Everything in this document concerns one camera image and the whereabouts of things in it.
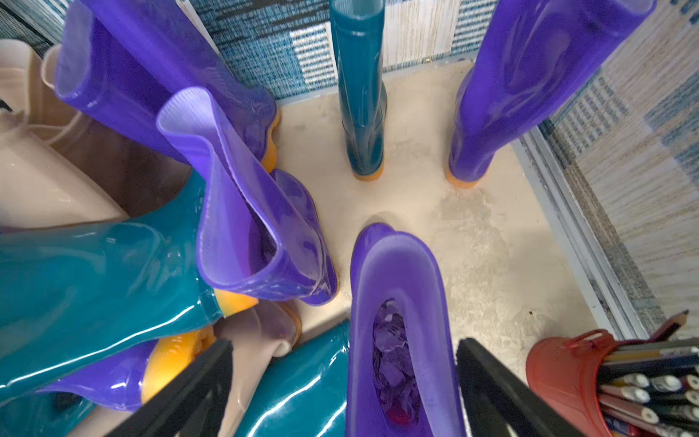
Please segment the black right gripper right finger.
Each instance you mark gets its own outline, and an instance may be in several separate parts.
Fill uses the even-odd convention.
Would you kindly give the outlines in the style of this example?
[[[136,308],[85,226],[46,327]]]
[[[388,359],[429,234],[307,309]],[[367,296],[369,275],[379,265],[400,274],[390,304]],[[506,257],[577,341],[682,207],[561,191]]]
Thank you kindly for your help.
[[[580,436],[478,340],[463,339],[456,368],[472,436]]]

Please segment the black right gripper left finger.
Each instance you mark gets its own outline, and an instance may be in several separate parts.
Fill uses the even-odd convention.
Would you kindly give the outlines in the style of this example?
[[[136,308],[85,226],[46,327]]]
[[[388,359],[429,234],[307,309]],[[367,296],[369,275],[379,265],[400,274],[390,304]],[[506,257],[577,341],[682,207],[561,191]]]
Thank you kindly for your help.
[[[217,436],[233,373],[233,344],[219,339],[110,436]]]

